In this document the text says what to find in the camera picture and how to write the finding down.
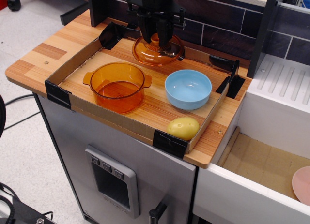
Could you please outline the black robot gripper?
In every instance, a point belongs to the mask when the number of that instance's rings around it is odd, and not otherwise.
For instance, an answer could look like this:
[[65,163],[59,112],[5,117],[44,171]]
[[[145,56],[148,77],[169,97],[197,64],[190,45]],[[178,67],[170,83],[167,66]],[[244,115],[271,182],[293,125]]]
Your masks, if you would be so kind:
[[185,28],[186,9],[174,0],[125,0],[127,11],[136,15],[144,40],[151,42],[157,32],[159,46],[164,47],[173,36],[174,27]]

